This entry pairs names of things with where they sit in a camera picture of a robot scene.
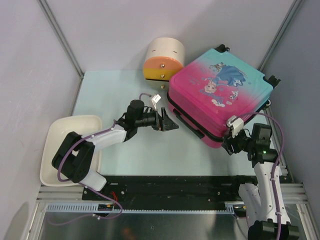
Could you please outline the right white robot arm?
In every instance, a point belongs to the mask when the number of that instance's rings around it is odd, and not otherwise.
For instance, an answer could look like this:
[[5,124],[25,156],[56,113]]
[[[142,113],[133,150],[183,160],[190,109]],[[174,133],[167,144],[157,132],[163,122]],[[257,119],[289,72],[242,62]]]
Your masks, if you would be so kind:
[[231,196],[246,207],[249,240],[297,240],[299,228],[292,225],[281,192],[281,169],[278,152],[272,149],[272,128],[255,123],[247,136],[241,119],[227,122],[229,132],[223,137],[223,148],[230,154],[246,152],[257,184],[237,183],[230,188]]

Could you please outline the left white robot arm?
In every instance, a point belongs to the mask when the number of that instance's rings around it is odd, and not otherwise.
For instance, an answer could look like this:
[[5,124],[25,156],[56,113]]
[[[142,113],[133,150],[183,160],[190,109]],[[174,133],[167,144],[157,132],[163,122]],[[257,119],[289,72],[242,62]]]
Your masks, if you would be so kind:
[[162,132],[179,128],[164,107],[159,113],[146,107],[142,100],[132,100],[126,112],[111,127],[87,136],[75,131],[66,135],[51,162],[57,170],[57,179],[80,184],[92,189],[98,199],[107,199],[111,188],[107,185],[107,179],[91,168],[93,156],[100,150],[130,140],[140,127],[152,127]]

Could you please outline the pink and teal kids suitcase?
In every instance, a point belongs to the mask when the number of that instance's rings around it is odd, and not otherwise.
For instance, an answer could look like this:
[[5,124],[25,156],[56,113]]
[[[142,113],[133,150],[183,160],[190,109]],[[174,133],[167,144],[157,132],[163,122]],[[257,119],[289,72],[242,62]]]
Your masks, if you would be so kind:
[[174,115],[202,142],[220,148],[227,121],[269,107],[270,95],[280,83],[230,53],[224,44],[211,48],[174,74],[167,99]]

